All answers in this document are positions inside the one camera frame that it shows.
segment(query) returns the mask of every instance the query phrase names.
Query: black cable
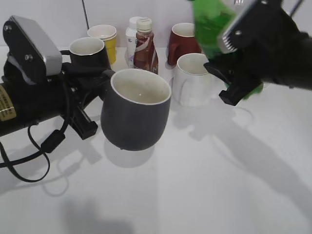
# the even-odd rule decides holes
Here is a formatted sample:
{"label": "black cable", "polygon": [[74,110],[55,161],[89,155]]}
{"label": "black cable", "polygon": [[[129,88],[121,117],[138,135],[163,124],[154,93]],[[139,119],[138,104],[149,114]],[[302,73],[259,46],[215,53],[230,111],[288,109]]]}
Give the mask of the black cable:
{"label": "black cable", "polygon": [[290,17],[293,17],[294,14],[296,13],[296,11],[298,10],[298,8],[300,7],[300,5],[303,3],[304,0],[299,0],[295,6],[293,7],[293,9],[290,12]]}
{"label": "black cable", "polygon": [[87,16],[87,11],[86,11],[86,7],[84,5],[84,0],[82,1],[82,8],[83,8],[83,12],[84,12],[84,18],[86,20],[86,24],[87,24],[87,29],[89,30],[89,21],[88,21],[88,16]]}
{"label": "black cable", "polygon": [[[69,125],[69,122],[70,122],[70,98],[69,98],[69,93],[68,93],[68,89],[67,89],[67,86],[66,86],[66,82],[64,80],[64,73],[62,72],[61,74],[61,82],[62,82],[62,86],[63,86],[63,89],[64,89],[64,94],[65,94],[65,102],[66,102],[66,111],[65,111],[65,118],[64,118],[64,122],[63,122],[63,125],[60,129],[60,131],[62,133],[64,133]],[[35,140],[33,139],[32,135],[31,135],[31,132],[30,132],[30,128],[32,126],[34,126],[35,124],[32,124],[28,127],[28,130],[27,130],[27,133],[28,133],[28,137],[31,141],[31,143],[38,149],[38,152],[30,155],[30,156],[27,156],[27,157],[24,157],[24,158],[21,158],[21,159],[17,159],[17,160],[14,160],[14,161],[10,161],[10,159],[8,158],[7,154],[6,154],[6,151],[2,145],[2,143],[0,142],[0,152],[1,152],[1,156],[3,158],[3,163],[0,163],[0,168],[4,168],[4,167],[7,167],[9,169],[9,171],[18,179],[24,181],[24,182],[29,182],[29,183],[34,183],[34,182],[38,182],[42,179],[44,179],[46,177],[46,175],[48,174],[49,170],[50,170],[50,160],[47,156],[47,154],[40,148],[40,146],[35,142]],[[18,172],[15,170],[14,166],[15,165],[18,165],[18,164],[22,164],[22,163],[26,163],[30,160],[33,160],[41,155],[44,155],[44,157],[46,158],[47,162],[48,162],[48,169],[46,171],[46,173],[39,179],[35,179],[35,180],[32,180],[32,179],[26,179],[26,178],[23,178],[20,174],[18,174]]]}
{"label": "black cable", "polygon": [[39,150],[40,155],[43,155],[43,156],[45,157],[45,159],[47,160],[47,162],[48,162],[48,169],[47,169],[47,171],[45,172],[45,174],[44,174],[41,178],[39,178],[39,179],[26,179],[26,178],[22,177],[22,176],[15,170],[14,166],[10,164],[10,159],[8,158],[8,156],[7,156],[7,154],[6,154],[5,150],[4,150],[4,147],[3,147],[3,145],[2,145],[1,142],[0,142],[1,155],[2,155],[2,158],[3,158],[4,163],[7,164],[7,168],[9,169],[9,171],[10,171],[16,178],[18,178],[18,179],[20,179],[20,180],[22,180],[22,181],[24,181],[24,182],[28,182],[28,183],[35,183],[35,182],[38,182],[38,181],[42,180],[43,178],[45,178],[46,175],[48,174],[49,170],[50,170],[50,167],[51,167],[51,163],[50,163],[50,160],[49,160],[49,158],[48,158],[48,155],[47,155],[45,152],[42,151],[42,149],[40,148],[40,146],[38,146],[38,144],[35,142],[35,140],[34,140],[33,137],[31,136],[30,128],[31,128],[32,126],[34,126],[34,124],[33,124],[33,125],[30,125],[30,126],[28,127],[28,129],[27,129],[28,137],[29,137],[31,143]]}

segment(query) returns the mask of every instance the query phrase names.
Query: black mug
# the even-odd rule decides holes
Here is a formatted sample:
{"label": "black mug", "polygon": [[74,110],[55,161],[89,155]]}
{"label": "black mug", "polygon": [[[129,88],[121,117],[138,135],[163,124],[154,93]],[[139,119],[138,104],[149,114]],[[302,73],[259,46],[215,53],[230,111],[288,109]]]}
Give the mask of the black mug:
{"label": "black mug", "polygon": [[153,146],[164,132],[170,100],[169,84],[152,72],[126,69],[114,73],[101,113],[106,138],[129,151]]}
{"label": "black mug", "polygon": [[77,39],[70,44],[69,50],[62,50],[61,54],[70,55],[74,65],[111,69],[105,43],[101,39]]}

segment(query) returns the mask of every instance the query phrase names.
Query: power cord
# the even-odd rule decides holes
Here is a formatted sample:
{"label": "power cord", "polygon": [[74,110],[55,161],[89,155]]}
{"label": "power cord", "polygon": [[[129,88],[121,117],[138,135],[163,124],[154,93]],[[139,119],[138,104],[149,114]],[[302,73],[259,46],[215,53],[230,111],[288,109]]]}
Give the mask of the power cord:
{"label": "power cord", "polygon": [[[33,139],[31,132],[30,132],[30,128],[34,125],[38,125],[38,123],[30,125],[27,129],[28,137],[29,137],[31,143],[38,149],[38,151],[36,153],[30,155],[30,156],[27,156],[27,157],[24,157],[21,159],[17,159],[14,161],[10,161],[2,143],[0,142],[0,152],[1,152],[1,156],[2,156],[3,161],[4,161],[3,163],[0,163],[0,168],[7,167],[9,169],[9,171],[16,178],[18,178],[24,182],[34,183],[34,182],[38,182],[38,181],[40,181],[46,177],[46,175],[48,174],[50,167],[51,167],[50,160],[49,160],[46,153],[51,153],[65,139],[64,133],[65,133],[65,131],[69,125],[69,122],[70,122],[70,98],[69,98],[69,93],[68,93],[68,89],[66,86],[66,82],[64,80],[64,75],[65,75],[65,72],[62,71],[62,73],[59,76],[61,79],[61,82],[62,82],[62,86],[63,86],[63,90],[64,90],[64,94],[65,94],[65,102],[66,102],[65,118],[64,118],[64,122],[63,122],[61,129],[60,130],[54,130],[50,134],[50,136],[41,144],[41,147],[40,147],[36,143],[36,141]],[[41,155],[43,155],[48,162],[47,171],[45,172],[45,174],[41,178],[39,178],[39,179],[27,179],[27,178],[22,177],[15,170],[15,168],[14,168],[15,165],[26,163],[26,162],[31,161],[31,160],[33,160],[33,159],[35,159]]]}

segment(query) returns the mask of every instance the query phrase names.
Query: yellow cup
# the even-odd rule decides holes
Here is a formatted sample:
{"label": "yellow cup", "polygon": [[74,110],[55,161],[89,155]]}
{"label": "yellow cup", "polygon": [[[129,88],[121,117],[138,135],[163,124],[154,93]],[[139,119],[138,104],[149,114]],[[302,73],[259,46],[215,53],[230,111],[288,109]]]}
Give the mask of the yellow cup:
{"label": "yellow cup", "polygon": [[88,36],[104,41],[110,64],[116,62],[117,29],[111,25],[96,25],[88,30]]}

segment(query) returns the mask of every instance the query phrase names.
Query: mug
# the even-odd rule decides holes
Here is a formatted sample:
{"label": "mug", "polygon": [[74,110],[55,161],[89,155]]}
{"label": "mug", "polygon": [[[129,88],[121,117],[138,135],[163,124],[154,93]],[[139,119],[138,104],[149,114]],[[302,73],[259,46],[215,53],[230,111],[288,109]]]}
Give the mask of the mug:
{"label": "mug", "polygon": [[162,77],[139,69],[116,72],[101,113],[106,138],[129,151],[153,146],[164,132],[170,100],[170,85]]}
{"label": "mug", "polygon": [[87,34],[92,38],[98,38],[105,42],[109,61],[114,64],[116,62],[117,29],[111,25],[96,25],[91,27]]}
{"label": "mug", "polygon": [[212,96],[214,76],[204,67],[208,60],[204,54],[186,54],[177,61],[173,79],[173,97],[183,106],[200,106]]}
{"label": "mug", "polygon": [[168,64],[176,65],[179,57],[190,53],[201,53],[201,48],[195,39],[194,24],[178,23],[171,29]]}
{"label": "mug", "polygon": [[105,43],[100,39],[77,39],[70,44],[69,50],[62,50],[61,54],[70,55],[72,64],[111,69]]}

